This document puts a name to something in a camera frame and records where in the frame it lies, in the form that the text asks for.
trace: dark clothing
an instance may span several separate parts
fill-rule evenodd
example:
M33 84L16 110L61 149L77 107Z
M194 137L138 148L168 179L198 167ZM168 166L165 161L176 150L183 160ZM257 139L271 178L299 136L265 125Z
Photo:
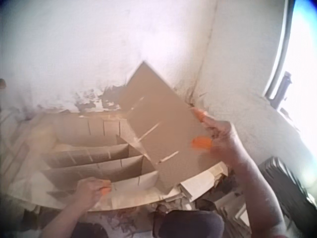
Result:
M221 238L224 229L222 218L207 211L171 211L158 235L160 238Z

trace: hand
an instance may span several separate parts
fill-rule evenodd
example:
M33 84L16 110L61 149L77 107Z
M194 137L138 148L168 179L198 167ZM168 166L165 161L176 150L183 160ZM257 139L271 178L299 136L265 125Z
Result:
M111 182L109 180L94 177L82 179L78 181L73 205L82 212L86 212L100 200L102 195L110 192Z
M210 132L212 138L210 153L213 157L221 159L231 167L250 159L232 123L215 120L197 108L192 110Z

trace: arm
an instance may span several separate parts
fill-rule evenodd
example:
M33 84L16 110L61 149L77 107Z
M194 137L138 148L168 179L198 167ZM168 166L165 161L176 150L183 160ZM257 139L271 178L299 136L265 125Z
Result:
M236 173L245 195L252 236L272 237L285 234L278 200L243 147L233 124L217 121L209 116L204 116L201 120L212 137L211 154L221 158Z
M41 237L69 238L78 219L99 201L102 194L110 191L109 180L96 178L80 180L73 201L43 229Z

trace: window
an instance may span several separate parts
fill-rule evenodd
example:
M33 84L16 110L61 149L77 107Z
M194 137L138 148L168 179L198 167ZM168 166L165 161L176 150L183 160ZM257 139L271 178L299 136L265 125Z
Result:
M317 4L313 0L295 1L281 68L278 87L285 72L291 74L292 83L286 87L277 109L299 130L302 140L317 157ZM278 87L269 98L276 95Z

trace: cardboard insert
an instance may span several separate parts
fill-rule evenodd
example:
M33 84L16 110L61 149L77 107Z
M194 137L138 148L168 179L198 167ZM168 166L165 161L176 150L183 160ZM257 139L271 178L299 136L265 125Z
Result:
M154 187L158 172L144 156L135 156L92 165L46 170L42 173L54 184L56 190L48 194L60 200L72 195L78 180L96 177L111 180L112 194L146 190Z
M73 146L111 146L120 135L118 120L81 118L79 115L62 115L54 120L54 130L60 143Z
M102 163L141 155L138 150L129 144L77 148L68 146L67 149L45 153L43 154L43 159L49 167L56 169Z
M137 177L141 174L143 159L141 155L96 164L44 170L42 173L57 189L69 190L75 189L79 180L89 177L109 179L112 182Z

